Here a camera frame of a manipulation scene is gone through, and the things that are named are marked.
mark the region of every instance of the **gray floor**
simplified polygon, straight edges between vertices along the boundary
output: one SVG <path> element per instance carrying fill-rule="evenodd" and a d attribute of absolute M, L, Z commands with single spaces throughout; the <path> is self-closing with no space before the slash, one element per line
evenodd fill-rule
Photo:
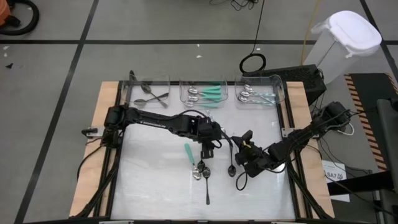
<path fill-rule="evenodd" d="M 40 9 L 36 30 L 8 39 L 54 40 L 49 44 L 0 44 L 0 122 L 3 142 L 0 152 L 0 216 L 13 223 L 32 175 L 37 156 L 53 116 L 63 83 L 68 75 L 78 40 L 93 0 L 34 0 Z M 261 40 L 303 40 L 316 0 L 266 0 L 259 31 Z M 395 0 L 366 0 L 382 36 L 398 40 Z M 87 40 L 239 40 L 253 39 L 261 4 L 250 11 L 235 11 L 228 3 L 210 6 L 207 0 L 99 0 Z M 359 0 L 322 0 L 315 22 L 337 11 L 351 10 L 366 18 Z M 16 14 L 31 12 L 25 6 Z M 57 40 L 76 40 L 57 44 Z M 258 45 L 267 57 L 267 68 L 300 63 L 300 44 Z M 306 46 L 307 53 L 312 46 Z M 239 75 L 239 62 L 251 44 L 86 44 L 55 129 L 47 158 L 24 221 L 66 218 L 69 214 L 76 171 L 83 157 L 86 139 L 81 129 L 91 124 L 100 84 L 127 78 L 133 69 L 140 77 L 158 73 L 171 79 L 205 80 L 223 74 L 228 80 Z M 398 46 L 389 45 L 398 60 Z M 4 66 L 14 63 L 12 69 Z M 258 61 L 245 66 L 259 67 Z M 384 52 L 361 59 L 350 73 L 392 73 Z M 323 104 L 341 101 L 354 109 L 343 77 L 329 84 Z M 377 172 L 376 163 L 361 124 L 353 118 L 355 135 L 329 133 L 325 137 L 334 155 L 348 166 Z"/>

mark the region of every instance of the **trash can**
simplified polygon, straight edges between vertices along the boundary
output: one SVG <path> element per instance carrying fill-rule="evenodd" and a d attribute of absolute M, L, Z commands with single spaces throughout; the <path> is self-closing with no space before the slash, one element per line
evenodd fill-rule
<path fill-rule="evenodd" d="M 360 57 L 376 52 L 381 43 L 380 33 L 362 16 L 341 11 L 315 25 L 311 32 L 322 33 L 304 65 L 315 64 L 328 84 L 343 74 Z"/>

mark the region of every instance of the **white table surface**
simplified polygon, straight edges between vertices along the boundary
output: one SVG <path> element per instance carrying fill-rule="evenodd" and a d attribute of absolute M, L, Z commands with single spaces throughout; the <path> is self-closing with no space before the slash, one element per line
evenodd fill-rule
<path fill-rule="evenodd" d="M 211 109 L 214 119 L 228 136 L 253 131 L 253 141 L 267 147 L 281 140 L 275 108 L 239 110 L 235 107 L 234 86 L 228 87 L 229 98 L 223 108 Z M 133 88 L 132 99 L 148 95 Z M 151 105 L 146 111 L 175 115 L 186 110 L 180 101 L 178 86 L 171 86 L 169 107 Z M 243 191 L 236 190 L 235 177 L 228 175 L 229 146 L 214 150 L 214 158 L 204 160 L 211 170 L 208 179 L 210 205 L 206 205 L 206 180 L 192 177 L 192 165 L 184 150 L 189 143 L 200 161 L 201 145 L 171 134 L 166 129 L 133 124 L 127 127 L 111 219 L 132 220 L 291 220 L 295 218 L 287 174 L 262 172 L 250 178 Z"/>

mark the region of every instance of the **teal handle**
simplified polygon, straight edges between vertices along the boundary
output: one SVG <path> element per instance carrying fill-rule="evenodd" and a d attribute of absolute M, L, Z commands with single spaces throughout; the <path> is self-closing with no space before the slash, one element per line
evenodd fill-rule
<path fill-rule="evenodd" d="M 189 144 L 185 143 L 184 146 L 185 146 L 185 151 L 188 154 L 189 160 L 191 161 L 192 164 L 195 164 L 195 162 L 193 161 L 192 151 L 191 151 L 191 148 L 189 147 Z"/>
<path fill-rule="evenodd" d="M 212 87 L 207 87 L 203 89 L 203 92 L 205 92 L 205 90 L 220 90 L 221 86 L 212 86 Z"/>
<path fill-rule="evenodd" d="M 207 95 L 207 94 L 203 94 L 203 99 L 206 100 L 220 100 L 223 97 L 221 95 Z"/>
<path fill-rule="evenodd" d="M 201 105 L 202 107 L 205 108 L 218 108 L 219 104 L 218 103 L 205 103 Z"/>
<path fill-rule="evenodd" d="M 207 93 L 207 94 L 221 94 L 221 90 L 203 90 L 202 93 Z"/>

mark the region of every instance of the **white lid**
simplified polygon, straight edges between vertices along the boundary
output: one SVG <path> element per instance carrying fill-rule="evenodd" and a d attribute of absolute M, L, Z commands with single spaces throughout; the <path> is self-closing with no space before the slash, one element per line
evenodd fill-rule
<path fill-rule="evenodd" d="M 380 33 L 355 12 L 337 12 L 329 17 L 328 23 L 335 38 L 353 52 L 367 52 L 381 43 Z"/>

